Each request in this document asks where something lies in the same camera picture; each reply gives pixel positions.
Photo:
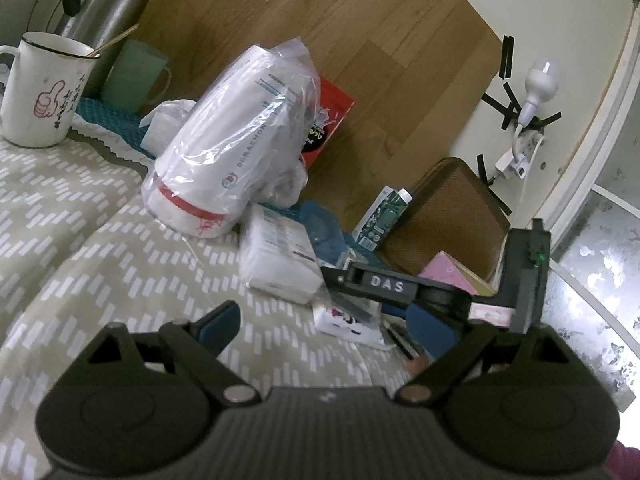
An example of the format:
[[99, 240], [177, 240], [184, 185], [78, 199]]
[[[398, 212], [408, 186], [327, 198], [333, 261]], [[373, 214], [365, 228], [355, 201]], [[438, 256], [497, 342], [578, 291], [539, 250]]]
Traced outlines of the white blue wet wipes pack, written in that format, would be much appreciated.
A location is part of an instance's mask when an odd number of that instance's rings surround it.
[[372, 300], [363, 301], [363, 311], [370, 315], [370, 321], [362, 322], [347, 310], [330, 302], [316, 300], [312, 304], [314, 327], [321, 333], [353, 344], [362, 344], [376, 350], [388, 351], [388, 344], [381, 330], [381, 305]]

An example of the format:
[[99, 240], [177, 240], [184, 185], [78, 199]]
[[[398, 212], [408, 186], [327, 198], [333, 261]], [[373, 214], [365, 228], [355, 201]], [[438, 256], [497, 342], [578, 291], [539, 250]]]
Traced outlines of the blue glasses case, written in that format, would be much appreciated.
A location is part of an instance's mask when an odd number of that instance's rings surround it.
[[337, 218], [315, 200], [299, 207], [299, 221], [305, 227], [319, 260], [341, 268], [347, 257], [347, 245]]

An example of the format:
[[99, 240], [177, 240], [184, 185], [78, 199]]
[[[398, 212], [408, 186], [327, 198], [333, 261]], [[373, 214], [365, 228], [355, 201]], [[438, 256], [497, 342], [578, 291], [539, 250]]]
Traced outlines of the pink gold tin box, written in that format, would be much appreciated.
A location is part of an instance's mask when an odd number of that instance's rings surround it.
[[[418, 274], [419, 278], [441, 282], [463, 289], [472, 296], [494, 296], [496, 290], [446, 252], [439, 252]], [[470, 321], [484, 321], [489, 324], [509, 328], [513, 318], [511, 309], [473, 302], [469, 314]]]

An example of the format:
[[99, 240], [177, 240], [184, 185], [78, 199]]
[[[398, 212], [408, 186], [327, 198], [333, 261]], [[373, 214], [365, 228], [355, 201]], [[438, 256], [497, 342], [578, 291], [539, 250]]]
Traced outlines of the barcode labelled plastic box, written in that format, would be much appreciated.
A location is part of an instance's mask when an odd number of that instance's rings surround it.
[[370, 328], [380, 326], [381, 304], [379, 302], [339, 292], [335, 283], [326, 282], [334, 306], [339, 307], [358, 323]]

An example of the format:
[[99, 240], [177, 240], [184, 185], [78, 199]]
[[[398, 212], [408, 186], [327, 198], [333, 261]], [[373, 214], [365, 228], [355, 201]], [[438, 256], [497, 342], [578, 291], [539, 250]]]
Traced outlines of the brown woven chair mat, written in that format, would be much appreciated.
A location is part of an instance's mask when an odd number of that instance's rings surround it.
[[446, 252], [480, 278], [491, 278], [510, 222], [466, 162], [441, 160], [411, 195], [412, 202], [378, 248], [381, 260], [416, 275]]

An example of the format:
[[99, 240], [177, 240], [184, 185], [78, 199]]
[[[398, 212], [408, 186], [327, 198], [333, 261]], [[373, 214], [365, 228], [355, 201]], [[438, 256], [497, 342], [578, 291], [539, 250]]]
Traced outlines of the green drink carton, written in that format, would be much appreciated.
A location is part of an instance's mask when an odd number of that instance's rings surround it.
[[405, 188], [396, 190], [385, 185], [352, 231], [355, 243], [369, 252], [377, 250], [411, 201]]

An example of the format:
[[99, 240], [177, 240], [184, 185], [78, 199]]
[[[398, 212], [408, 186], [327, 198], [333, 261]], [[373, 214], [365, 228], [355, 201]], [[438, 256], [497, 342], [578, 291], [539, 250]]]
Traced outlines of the white tissue pack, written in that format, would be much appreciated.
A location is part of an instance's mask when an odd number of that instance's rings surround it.
[[242, 217], [239, 276], [249, 288], [294, 304], [308, 304], [323, 285], [305, 227], [258, 204]]

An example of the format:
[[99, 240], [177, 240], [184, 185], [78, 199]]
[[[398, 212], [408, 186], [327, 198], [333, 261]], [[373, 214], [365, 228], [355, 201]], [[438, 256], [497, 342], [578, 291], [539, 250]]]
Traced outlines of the patterned beige tablecloth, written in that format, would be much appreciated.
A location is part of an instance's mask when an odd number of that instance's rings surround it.
[[49, 468], [35, 434], [44, 395], [107, 323], [154, 332], [235, 301], [221, 362], [258, 391], [383, 386], [409, 377], [398, 350], [320, 333], [311, 308], [249, 290], [235, 233], [186, 238], [144, 208], [143, 167], [79, 134], [53, 148], [1, 147], [1, 474]]

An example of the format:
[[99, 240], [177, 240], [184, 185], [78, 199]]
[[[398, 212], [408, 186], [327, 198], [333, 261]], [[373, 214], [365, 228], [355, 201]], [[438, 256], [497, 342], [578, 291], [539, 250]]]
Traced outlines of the Doraemon cups in plastic bag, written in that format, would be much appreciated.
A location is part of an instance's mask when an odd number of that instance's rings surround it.
[[319, 99], [320, 78], [302, 40], [249, 47], [155, 159], [141, 188], [145, 208], [183, 235], [228, 233], [252, 200], [299, 166]]

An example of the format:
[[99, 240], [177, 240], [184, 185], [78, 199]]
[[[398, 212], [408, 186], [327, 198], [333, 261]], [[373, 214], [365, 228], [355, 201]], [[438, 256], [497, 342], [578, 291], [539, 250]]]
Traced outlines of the red snack box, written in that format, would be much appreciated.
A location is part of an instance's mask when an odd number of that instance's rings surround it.
[[341, 125], [354, 105], [355, 100], [343, 90], [337, 88], [326, 78], [320, 78], [318, 113], [302, 149], [302, 159], [306, 169], [309, 169], [318, 158], [332, 134]]

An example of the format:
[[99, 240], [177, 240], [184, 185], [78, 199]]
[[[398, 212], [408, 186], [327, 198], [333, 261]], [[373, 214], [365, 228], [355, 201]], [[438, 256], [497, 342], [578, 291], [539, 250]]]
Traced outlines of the teal mat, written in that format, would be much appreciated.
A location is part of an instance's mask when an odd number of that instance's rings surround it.
[[141, 145], [148, 128], [140, 127], [139, 115], [89, 98], [80, 99], [77, 113], [86, 122], [110, 130], [120, 136], [130, 148], [151, 157], [151, 154]]

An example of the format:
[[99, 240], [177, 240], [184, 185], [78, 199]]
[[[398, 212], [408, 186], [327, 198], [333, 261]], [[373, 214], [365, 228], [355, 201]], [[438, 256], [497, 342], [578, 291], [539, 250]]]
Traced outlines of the wooden board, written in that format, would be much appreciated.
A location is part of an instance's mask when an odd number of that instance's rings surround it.
[[150, 0], [137, 38], [200, 96], [252, 44], [299, 38], [355, 102], [305, 196], [351, 229], [386, 185], [413, 188], [449, 152], [498, 72], [502, 44], [466, 0]]

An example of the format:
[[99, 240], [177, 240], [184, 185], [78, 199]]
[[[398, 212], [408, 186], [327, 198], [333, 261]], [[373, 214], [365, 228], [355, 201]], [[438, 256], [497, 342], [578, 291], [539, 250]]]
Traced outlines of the green cup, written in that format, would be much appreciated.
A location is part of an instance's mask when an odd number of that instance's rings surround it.
[[128, 113], [155, 105], [172, 78], [168, 56], [144, 42], [127, 39], [101, 91], [101, 101]]

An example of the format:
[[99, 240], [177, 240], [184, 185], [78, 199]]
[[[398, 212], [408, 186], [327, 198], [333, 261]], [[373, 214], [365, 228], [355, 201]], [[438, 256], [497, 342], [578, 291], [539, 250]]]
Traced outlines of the white enamel mug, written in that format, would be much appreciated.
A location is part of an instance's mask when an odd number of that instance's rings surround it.
[[50, 32], [25, 32], [17, 47], [3, 46], [13, 63], [1, 103], [1, 135], [22, 148], [61, 143], [99, 61], [92, 51]]

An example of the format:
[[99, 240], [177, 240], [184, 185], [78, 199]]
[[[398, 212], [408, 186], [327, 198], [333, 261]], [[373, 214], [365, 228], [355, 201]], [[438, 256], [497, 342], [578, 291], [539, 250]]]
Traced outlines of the white wall plug adapter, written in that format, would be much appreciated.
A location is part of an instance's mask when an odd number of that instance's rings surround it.
[[495, 170], [497, 177], [509, 179], [510, 177], [518, 177], [524, 180], [528, 175], [530, 167], [533, 165], [539, 145], [544, 143], [544, 135], [540, 132], [534, 132], [527, 141], [520, 147], [520, 151], [516, 156], [511, 150], [507, 150], [496, 161]]

